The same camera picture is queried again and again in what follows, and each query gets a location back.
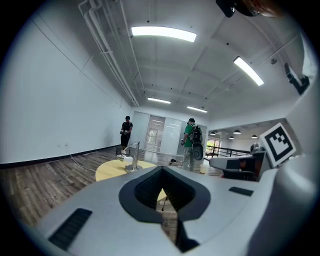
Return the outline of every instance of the white panel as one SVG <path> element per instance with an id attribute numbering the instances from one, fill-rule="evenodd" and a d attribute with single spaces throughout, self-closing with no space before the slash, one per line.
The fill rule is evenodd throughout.
<path id="1" fill-rule="evenodd" d="M 180 140 L 181 120 L 166 118 L 160 153 L 175 155 Z"/>
<path id="2" fill-rule="evenodd" d="M 144 148 L 145 136 L 148 127 L 149 114 L 134 112 L 132 118 L 132 133 L 130 137 L 130 143 L 140 142 L 140 149 Z"/>

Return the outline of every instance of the pipe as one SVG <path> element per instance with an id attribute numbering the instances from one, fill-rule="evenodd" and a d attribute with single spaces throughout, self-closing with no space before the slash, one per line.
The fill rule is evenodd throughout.
<path id="1" fill-rule="evenodd" d="M 84 16 L 84 12 L 81 10 L 81 6 L 83 6 L 86 3 L 88 3 L 88 0 L 84 0 L 83 2 L 79 3 L 79 5 L 78 5 L 78 8 L 79 8 L 80 13 L 82 14 L 82 16 Z"/>
<path id="2" fill-rule="evenodd" d="M 120 5 L 121 5 L 122 16 L 123 16 L 123 19 L 124 19 L 124 24 L 125 24 L 125 28 L 126 28 L 126 33 L 127 33 L 127 35 L 128 35 L 128 38 L 129 38 L 129 42 L 130 42 L 132 54 L 133 54 L 133 57 L 134 57 L 135 65 L 136 65 L 136 68 L 137 68 L 137 70 L 138 70 L 138 72 L 139 72 L 139 77 L 140 77 L 140 80 L 141 80 L 142 88 L 144 89 L 144 88 L 145 88 L 145 85 L 144 85 L 144 81 L 142 80 L 142 77 L 141 77 L 140 69 L 139 69 L 138 62 L 137 62 L 136 53 L 135 53 L 135 50 L 134 50 L 134 46 L 133 46 L 133 44 L 132 44 L 132 40 L 131 40 L 129 28 L 128 28 L 128 23 L 127 23 L 127 17 L 126 17 L 125 7 L 124 7 L 124 4 L 123 4 L 122 0 L 120 0 Z"/>
<path id="3" fill-rule="evenodd" d="M 84 20 L 86 21 L 86 24 L 87 24 L 95 42 L 96 42 L 96 44 L 100 48 L 100 51 L 104 52 L 105 51 L 104 44 L 101 41 L 100 37 L 96 35 L 95 28 L 90 21 L 89 12 L 86 12 L 83 17 L 84 17 Z M 104 58 L 105 62 L 107 63 L 108 67 L 110 68 L 110 70 L 111 70 L 112 74 L 114 75 L 115 79 L 117 80 L 117 82 L 121 85 L 124 92 L 129 96 L 130 100 L 133 101 L 133 99 L 130 96 L 130 93 L 126 90 L 125 85 L 121 81 L 115 67 L 112 65 L 112 62 L 111 62 L 109 56 L 105 56 L 105 54 L 103 54 L 103 58 Z"/>
<path id="4" fill-rule="evenodd" d="M 100 48 L 100 51 L 104 52 L 105 49 L 103 48 L 103 43 L 101 42 L 100 38 L 99 38 L 98 36 L 96 36 L 95 29 L 94 29 L 94 27 L 93 27 L 93 25 L 91 24 L 91 21 L 90 21 L 89 13 L 86 12 L 83 17 L 84 17 L 84 20 L 85 20 L 85 22 L 86 22 L 86 24 L 87 24 L 87 26 L 88 26 L 88 28 L 89 28 L 89 30 L 90 30 L 90 32 L 91 32 L 91 34 L 92 34 L 92 36 L 93 36 L 96 44 L 97 44 L 98 47 Z M 115 69 L 114 69 L 114 67 L 111 66 L 110 59 L 108 59 L 107 56 L 105 56 L 105 54 L 103 54 L 103 58 L 104 58 L 104 60 L 106 61 L 107 65 L 108 65 L 108 67 L 110 68 L 110 70 L 111 70 L 112 74 L 114 75 L 115 79 L 118 81 L 118 83 L 119 83 L 119 84 L 121 85 L 121 87 L 123 88 L 123 84 L 121 83 L 119 77 L 115 74 Z"/>
<path id="5" fill-rule="evenodd" d="M 105 52 L 105 48 L 104 48 L 104 43 L 101 41 L 100 37 L 97 35 L 97 32 L 95 31 L 94 26 L 91 23 L 90 17 L 89 17 L 89 12 L 87 11 L 86 13 L 83 13 L 83 11 L 81 10 L 81 6 L 86 4 L 88 2 L 88 0 L 83 1 L 82 3 L 80 3 L 78 5 L 78 8 L 81 12 L 81 14 L 83 15 L 83 18 L 93 36 L 93 39 L 95 40 L 96 44 L 98 45 L 99 49 L 101 52 Z M 114 75 L 115 79 L 117 80 L 117 82 L 121 85 L 121 87 L 123 88 L 124 92 L 129 96 L 130 100 L 136 105 L 139 106 L 137 100 L 135 99 L 134 95 L 132 97 L 132 92 L 128 91 L 127 87 L 125 86 L 124 82 L 122 81 L 122 79 L 120 78 L 119 74 L 117 73 L 116 68 L 113 66 L 112 61 L 110 60 L 109 56 L 106 56 L 106 54 L 102 54 L 103 58 L 105 60 L 105 62 L 107 63 L 108 67 L 110 68 L 112 74 Z"/>
<path id="6" fill-rule="evenodd" d="M 92 9 L 95 11 L 98 10 L 99 8 L 101 8 L 101 6 L 102 6 L 101 1 L 98 1 L 98 6 L 96 6 L 96 3 L 94 0 L 89 0 L 89 2 L 90 2 L 90 5 L 92 6 Z"/>
<path id="7" fill-rule="evenodd" d="M 108 13 L 106 12 L 106 8 L 105 8 L 105 6 L 103 6 L 102 9 L 103 9 L 103 13 L 104 13 L 105 19 L 106 19 L 106 21 L 107 21 L 107 23 L 108 23 L 108 25 L 109 25 L 109 27 L 111 29 L 112 34 L 114 35 L 115 42 L 118 45 L 118 48 L 120 49 L 122 58 L 124 58 L 124 61 L 125 61 L 126 65 L 129 67 L 129 70 L 130 70 L 130 73 L 131 73 L 131 77 L 133 78 L 133 83 L 134 83 L 135 88 L 136 88 L 136 90 L 138 92 L 138 95 L 140 96 L 138 85 L 136 83 L 135 78 L 133 77 L 134 73 L 133 73 L 133 71 L 132 71 L 132 69 L 130 67 L 129 61 L 128 61 L 125 53 L 124 53 L 125 51 L 124 51 L 123 45 L 121 43 L 121 40 L 119 38 L 119 32 L 118 32 L 117 27 L 115 25 L 115 21 L 112 18 L 110 6 L 109 6 L 109 3 L 108 3 L 107 0 L 105 0 L 105 5 L 106 5 L 106 8 L 107 8 L 107 12 L 108 12 Z"/>
<path id="8" fill-rule="evenodd" d="M 105 37 L 105 35 L 104 35 L 104 32 L 102 31 L 102 28 L 101 28 L 100 25 L 99 25 L 99 21 L 98 21 L 98 19 L 97 19 L 97 17 L 96 17 L 96 14 L 95 14 L 95 12 L 94 12 L 93 9 L 90 9 L 90 10 L 89 10 L 89 15 L 90 15 L 90 17 L 91 17 L 91 19 L 92 19 L 92 21 L 93 21 L 94 26 L 95 26 L 96 29 L 97 29 L 98 34 L 100 35 L 100 38 L 101 38 L 104 46 L 106 47 L 106 49 L 107 49 L 108 52 L 111 52 L 111 51 L 112 51 L 112 50 L 111 50 L 111 47 L 109 46 L 109 43 L 108 43 L 108 41 L 107 41 L 107 39 L 106 39 L 106 37 Z M 117 72 L 118 72 L 118 74 L 120 75 L 122 81 L 124 82 L 126 89 L 129 91 L 129 97 L 130 97 L 130 98 L 132 99 L 132 101 L 137 105 L 137 107 L 139 107 L 139 104 L 138 104 L 138 102 L 137 102 L 137 99 L 136 99 L 136 97 L 134 96 L 133 92 L 131 91 L 131 89 L 130 89 L 128 83 L 127 83 L 127 80 L 126 80 L 124 74 L 122 73 L 122 71 L 121 71 L 121 69 L 120 69 L 120 67 L 119 67 L 119 65 L 118 65 L 118 62 L 117 62 L 114 54 L 113 54 L 113 53 L 103 54 L 103 56 L 106 56 L 107 58 L 109 58 L 109 56 L 111 57 L 111 59 L 112 59 L 112 61 L 113 61 L 113 64 L 115 65 L 115 69 L 117 70 Z"/>

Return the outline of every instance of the desk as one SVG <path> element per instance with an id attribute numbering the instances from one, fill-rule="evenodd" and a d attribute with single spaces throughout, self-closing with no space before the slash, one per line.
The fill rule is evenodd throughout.
<path id="1" fill-rule="evenodd" d="M 105 162 L 105 163 L 101 164 L 98 167 L 98 169 L 96 169 L 95 180 L 97 182 L 99 182 L 99 181 L 110 179 L 110 178 L 117 177 L 120 175 L 125 175 L 125 174 L 127 174 L 127 172 L 125 171 L 125 167 L 130 164 L 131 163 L 129 163 L 129 162 L 123 162 L 118 159 Z M 143 169 L 149 168 L 149 167 L 156 167 L 155 164 L 145 162 L 145 161 L 139 161 L 139 160 L 138 160 L 138 165 L 141 166 Z M 162 200 L 166 196 L 167 195 L 164 192 L 164 190 L 161 189 L 161 192 L 160 192 L 157 200 L 158 201 Z"/>

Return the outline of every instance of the ceiling light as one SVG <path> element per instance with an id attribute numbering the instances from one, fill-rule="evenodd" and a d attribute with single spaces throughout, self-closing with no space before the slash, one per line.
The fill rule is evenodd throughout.
<path id="1" fill-rule="evenodd" d="M 171 101 L 167 101 L 167 100 L 163 100 L 163 99 L 158 99 L 158 98 L 149 98 L 149 97 L 148 97 L 148 100 L 149 100 L 149 101 L 154 101 L 154 102 L 167 103 L 167 104 L 170 104 L 170 103 L 171 103 Z"/>
<path id="2" fill-rule="evenodd" d="M 134 36 L 163 36 L 194 42 L 197 34 L 163 26 L 135 26 L 131 28 Z"/>
<path id="3" fill-rule="evenodd" d="M 208 111 L 206 111 L 206 110 L 199 109 L 199 108 L 195 108 L 195 107 L 192 107 L 192 106 L 187 106 L 186 108 L 187 108 L 187 109 L 191 109 L 191 110 L 200 111 L 200 112 L 203 112 L 203 113 L 207 113 L 207 112 L 208 112 Z"/>
<path id="4" fill-rule="evenodd" d="M 246 72 L 258 86 L 263 85 L 264 81 L 258 76 L 258 74 L 239 56 L 233 61 L 239 68 Z"/>

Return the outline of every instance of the man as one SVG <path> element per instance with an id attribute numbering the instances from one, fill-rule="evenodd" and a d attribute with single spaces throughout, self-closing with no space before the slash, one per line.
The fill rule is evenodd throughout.
<path id="1" fill-rule="evenodd" d="M 120 131 L 122 153 L 124 154 L 126 153 L 124 149 L 128 146 L 128 142 L 131 136 L 131 131 L 133 126 L 134 125 L 132 124 L 132 122 L 130 122 L 130 116 L 127 115 L 125 117 L 125 122 L 122 124 L 121 131 Z"/>
<path id="2" fill-rule="evenodd" d="M 184 145 L 184 159 L 183 159 L 183 169 L 189 170 L 188 164 L 190 163 L 190 171 L 193 172 L 195 168 L 195 159 L 194 153 L 192 150 L 192 141 L 189 138 L 191 132 L 193 132 L 194 128 L 197 126 L 195 124 L 195 119 L 190 118 L 187 126 L 184 130 L 183 140 L 181 141 L 181 145 Z"/>

